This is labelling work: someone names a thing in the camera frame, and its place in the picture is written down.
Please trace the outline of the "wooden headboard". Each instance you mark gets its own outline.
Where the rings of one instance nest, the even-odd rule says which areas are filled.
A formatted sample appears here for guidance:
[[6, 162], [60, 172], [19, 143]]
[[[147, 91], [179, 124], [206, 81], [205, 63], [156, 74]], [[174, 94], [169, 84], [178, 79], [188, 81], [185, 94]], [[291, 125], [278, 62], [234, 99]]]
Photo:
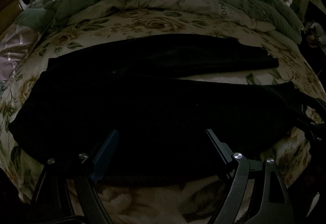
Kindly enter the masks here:
[[1, 33], [3, 33], [15, 21], [22, 10], [23, 9], [18, 0], [10, 1], [3, 9], [1, 9]]

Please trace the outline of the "purple patterned pillow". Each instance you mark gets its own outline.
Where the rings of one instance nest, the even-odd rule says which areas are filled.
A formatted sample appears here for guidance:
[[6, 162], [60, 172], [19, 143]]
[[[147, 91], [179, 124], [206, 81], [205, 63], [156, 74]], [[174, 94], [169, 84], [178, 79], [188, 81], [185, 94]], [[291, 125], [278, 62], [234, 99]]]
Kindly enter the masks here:
[[33, 51], [41, 34], [28, 26], [11, 25], [1, 40], [1, 82], [16, 74]]

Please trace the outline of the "black pants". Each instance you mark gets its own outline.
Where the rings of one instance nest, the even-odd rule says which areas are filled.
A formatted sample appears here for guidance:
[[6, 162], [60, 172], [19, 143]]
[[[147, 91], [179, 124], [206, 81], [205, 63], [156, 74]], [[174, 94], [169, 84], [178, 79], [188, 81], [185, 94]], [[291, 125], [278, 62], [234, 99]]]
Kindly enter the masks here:
[[302, 113], [292, 82], [193, 81], [197, 74], [271, 69], [262, 47], [197, 34], [94, 45], [49, 60], [9, 131], [39, 162], [65, 167], [89, 155], [110, 185], [178, 185], [223, 174], [211, 130], [232, 151], [259, 159], [290, 136]]

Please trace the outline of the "floral bed sheet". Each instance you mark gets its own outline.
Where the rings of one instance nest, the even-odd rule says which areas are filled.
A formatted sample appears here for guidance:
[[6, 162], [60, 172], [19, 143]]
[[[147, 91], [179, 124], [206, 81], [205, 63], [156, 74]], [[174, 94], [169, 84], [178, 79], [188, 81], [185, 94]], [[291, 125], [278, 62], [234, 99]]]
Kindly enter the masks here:
[[[264, 47], [279, 59], [274, 70], [219, 74], [213, 82], [245, 85], [277, 85], [293, 81], [311, 96], [325, 97], [325, 84], [313, 64], [284, 35], [254, 32], [235, 23], [181, 11], [136, 10], [95, 20], [82, 20], [54, 32], [33, 48], [32, 53], [1, 87], [1, 169], [3, 191], [28, 206], [42, 165], [29, 157], [8, 130], [29, 97], [49, 59], [75, 53], [93, 44], [137, 37], [193, 33], [218, 38], [236, 38], [243, 44]], [[180, 189], [142, 188], [135, 191], [105, 187], [100, 193], [105, 208], [116, 223], [206, 223], [221, 199], [217, 177], [200, 177]]]

